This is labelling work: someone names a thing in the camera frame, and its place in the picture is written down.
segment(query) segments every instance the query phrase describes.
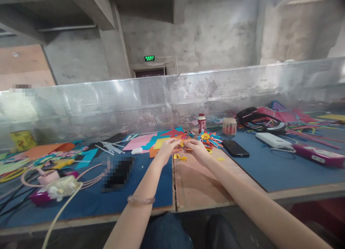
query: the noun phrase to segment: blue table surface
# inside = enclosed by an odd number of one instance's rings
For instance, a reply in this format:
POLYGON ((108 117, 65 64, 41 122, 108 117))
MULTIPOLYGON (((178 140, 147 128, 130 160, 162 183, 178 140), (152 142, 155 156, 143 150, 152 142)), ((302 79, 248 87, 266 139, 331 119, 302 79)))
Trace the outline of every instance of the blue table surface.
MULTIPOLYGON (((121 157, 135 157, 132 176, 123 189, 113 192, 101 192, 102 184, 104 181, 100 181, 95 185, 79 191, 76 196, 67 205, 62 212, 59 220, 76 219, 90 216, 99 216, 107 214, 120 213, 127 204, 127 197, 134 193, 142 180, 146 170, 153 159, 150 159, 149 153, 131 155, 130 151, 126 154, 110 154, 103 152, 99 157, 92 160, 89 167, 103 163, 102 166, 96 167, 87 172, 80 181, 88 181, 101 174, 106 168, 107 158, 111 159, 114 165, 118 164, 121 157)), ((84 172, 89 167, 81 168, 79 173, 84 172)), ((161 177, 158 183, 156 201, 153 204, 154 208, 166 207, 173 205, 173 170, 172 159, 170 158, 167 165, 163 168, 161 177)), ((18 204, 26 194, 14 199, 3 210, 18 204)), ((68 198, 64 198, 61 202, 51 201, 44 206, 36 207, 31 201, 27 201, 23 204, 23 207, 15 213, 9 213, 0 218, 0 228, 11 228, 18 226, 29 226, 44 222, 50 222, 54 219, 58 211, 64 205, 68 198)))
MULTIPOLYGON (((327 137, 345 141, 344 131, 323 129, 321 132, 327 137)), ((222 134, 220 136, 222 140, 230 139, 222 134)), ((232 139, 250 153, 250 157, 248 158, 234 157, 233 159, 267 192, 345 181, 345 169, 325 167, 292 153, 274 151, 269 147, 263 147, 263 143, 257 139, 255 135, 240 130, 232 139)), ((340 150, 313 141, 308 141, 306 143, 314 147, 345 155, 345 146, 343 143, 330 141, 330 143, 342 147, 340 150)), ((92 160, 90 166, 102 162, 106 164, 109 156, 108 153, 103 152, 99 157, 92 160)), ((126 154, 116 154, 115 156, 110 156, 110 158, 113 162, 116 162, 123 156, 132 155, 130 152, 126 152, 126 154)), ((149 159, 148 153, 135 155, 134 157, 134 171, 130 181, 124 189, 117 192, 103 193, 101 192, 102 182, 99 182, 90 188, 82 190, 69 203, 59 220, 120 213, 127 204, 127 197, 134 193, 152 161, 152 159, 149 159)), ((93 179, 95 176, 99 175, 104 168, 105 165, 91 170, 81 178, 81 181, 93 179)), ((81 168, 78 172, 81 173, 86 169, 87 168, 81 168)), ((172 160, 170 159, 163 168, 160 177, 156 193, 156 202, 153 205, 154 208, 173 204, 172 175, 172 160)), ((3 211, 19 203, 23 197, 25 197, 25 195, 13 200, 3 211)), ((67 198, 63 199, 61 202, 52 201, 42 207, 36 207, 31 202, 26 202, 23 205, 24 207, 17 212, 1 217, 0 227, 10 228, 50 222, 54 219, 66 200, 67 198)))
MULTIPOLYGON (((344 130, 318 129, 318 131, 325 134, 325 137, 345 141, 344 130)), ((222 140, 230 139, 222 134, 220 136, 222 140)), ((232 139, 250 154, 247 158, 232 157, 233 160, 267 192, 345 182, 345 169, 326 167, 293 153, 263 147, 264 142, 243 130, 239 130, 232 139)), ((313 141, 296 140, 299 143, 345 155, 344 143, 324 140, 341 147, 335 149, 313 141)))

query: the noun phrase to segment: red bottle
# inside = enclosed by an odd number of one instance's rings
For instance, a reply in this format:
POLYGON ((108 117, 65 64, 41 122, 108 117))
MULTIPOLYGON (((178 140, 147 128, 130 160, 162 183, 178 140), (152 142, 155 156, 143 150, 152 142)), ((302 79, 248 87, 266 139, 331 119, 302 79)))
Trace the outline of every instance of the red bottle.
POLYGON ((199 113, 198 117, 199 133, 204 133, 206 131, 206 118, 205 113, 199 113))

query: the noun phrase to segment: jeans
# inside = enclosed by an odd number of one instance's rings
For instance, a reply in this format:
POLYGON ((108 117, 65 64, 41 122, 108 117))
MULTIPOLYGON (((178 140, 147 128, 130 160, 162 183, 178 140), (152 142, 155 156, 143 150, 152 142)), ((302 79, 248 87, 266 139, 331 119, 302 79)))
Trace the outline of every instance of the jeans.
MULTIPOLYGON (((222 215, 213 215, 206 224, 207 249, 241 249, 235 231, 222 215)), ((166 213, 148 224, 141 249, 193 249, 193 242, 176 214, 166 213)))

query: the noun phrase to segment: forearm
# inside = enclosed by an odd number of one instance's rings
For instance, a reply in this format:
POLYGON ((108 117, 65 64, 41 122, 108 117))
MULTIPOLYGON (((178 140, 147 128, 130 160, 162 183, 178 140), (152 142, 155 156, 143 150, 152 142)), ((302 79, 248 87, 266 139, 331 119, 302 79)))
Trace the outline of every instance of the forearm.
MULTIPOLYGON (((133 196, 148 199, 155 196, 162 167, 155 158, 148 167, 133 196)), ((139 248, 152 211, 152 205, 128 203, 111 232, 104 249, 139 248)))
POLYGON ((331 248, 266 194, 230 173, 214 158, 204 161, 248 217, 278 248, 331 248))

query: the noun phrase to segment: bottle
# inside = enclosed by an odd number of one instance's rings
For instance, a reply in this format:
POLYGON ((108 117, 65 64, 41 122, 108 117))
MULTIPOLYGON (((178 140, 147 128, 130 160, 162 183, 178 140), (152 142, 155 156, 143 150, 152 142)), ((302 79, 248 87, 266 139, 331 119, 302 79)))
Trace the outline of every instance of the bottle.
POLYGON ((223 134, 234 136, 237 132, 237 122, 234 118, 225 118, 223 120, 223 134))
POLYGON ((199 113, 198 124, 199 124, 199 133, 203 134, 206 131, 205 113, 199 113))

